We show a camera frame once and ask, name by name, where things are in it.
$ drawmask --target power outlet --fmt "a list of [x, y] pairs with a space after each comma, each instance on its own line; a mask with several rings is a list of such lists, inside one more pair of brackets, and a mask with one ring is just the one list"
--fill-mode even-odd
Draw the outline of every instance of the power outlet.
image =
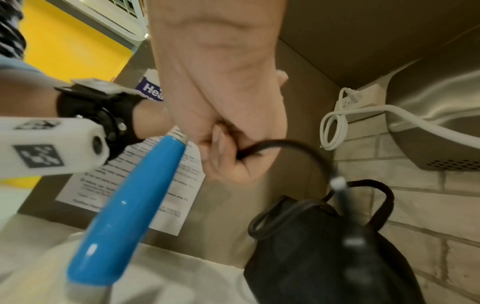
[[[360, 91], [361, 99], [358, 102], [352, 102], [347, 96], [343, 99], [343, 109], [344, 110], [357, 110], [361, 108], [373, 107], [373, 106], [384, 106], [385, 98], [387, 97], [387, 92], [378, 84], [374, 84]], [[370, 116], [375, 116], [380, 112], [371, 112], [371, 113], [358, 113], [358, 114], [349, 114], [346, 116], [346, 119], [349, 123], [365, 119]]]

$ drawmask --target black cord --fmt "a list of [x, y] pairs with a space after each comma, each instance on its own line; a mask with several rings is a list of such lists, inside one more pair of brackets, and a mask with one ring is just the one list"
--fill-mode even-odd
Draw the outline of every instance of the black cord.
[[[258, 142], [253, 146], [239, 151], [236, 157], [238, 160], [242, 160], [250, 155], [270, 148], [292, 148], [309, 155], [330, 181], [330, 186], [334, 190], [340, 211], [346, 219], [346, 225], [344, 226], [340, 240], [344, 248], [344, 265], [342, 271], [347, 286], [349, 287], [349, 290], [345, 292], [345, 302], [368, 304], [391, 302], [380, 275], [379, 257], [374, 248], [371, 236], [356, 223], [353, 212], [354, 207], [349, 199], [347, 191], [348, 185], [345, 179], [338, 175], [335, 168], [329, 161], [322, 157], [318, 151], [306, 144], [292, 140], [277, 139]], [[317, 203], [307, 200], [303, 204], [298, 204], [290, 208], [287, 212], [284, 212], [275, 220], [268, 223], [267, 228], [271, 230], [266, 229], [268, 233], [264, 233], [261, 237], [269, 237], [280, 226], [295, 218], [307, 208], [312, 207], [312, 204], [315, 205]], [[255, 218], [258, 223], [262, 222], [261, 219], [266, 217], [267, 211], [262, 212]]]

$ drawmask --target sleeve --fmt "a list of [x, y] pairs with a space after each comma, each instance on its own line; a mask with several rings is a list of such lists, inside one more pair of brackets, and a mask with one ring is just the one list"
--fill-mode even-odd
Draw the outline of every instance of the sleeve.
[[0, 55], [23, 59], [27, 47], [24, 37], [18, 30], [22, 14], [23, 0], [0, 0]]

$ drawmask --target black bag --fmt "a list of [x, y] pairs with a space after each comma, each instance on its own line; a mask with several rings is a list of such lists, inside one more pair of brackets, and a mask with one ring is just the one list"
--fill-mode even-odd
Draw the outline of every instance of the black bag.
[[[369, 229], [378, 255], [378, 267], [388, 301], [382, 303], [425, 304], [415, 275], [404, 256], [378, 231], [388, 220], [394, 195], [374, 180], [347, 183], [350, 188], [368, 186], [386, 194], [380, 209], [362, 229]], [[245, 279], [259, 304], [311, 304], [345, 302], [342, 264], [343, 226], [346, 221], [322, 200], [301, 202], [282, 196], [270, 209], [259, 214], [248, 227], [258, 240], [245, 267]], [[364, 302], [353, 297], [354, 302]]]

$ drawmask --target blue plastic tool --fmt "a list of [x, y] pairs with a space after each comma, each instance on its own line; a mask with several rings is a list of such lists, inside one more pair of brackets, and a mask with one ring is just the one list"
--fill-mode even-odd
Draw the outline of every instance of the blue plastic tool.
[[120, 279], [167, 194], [187, 141], [174, 128], [127, 176], [88, 227], [68, 267], [69, 281], [110, 286]]

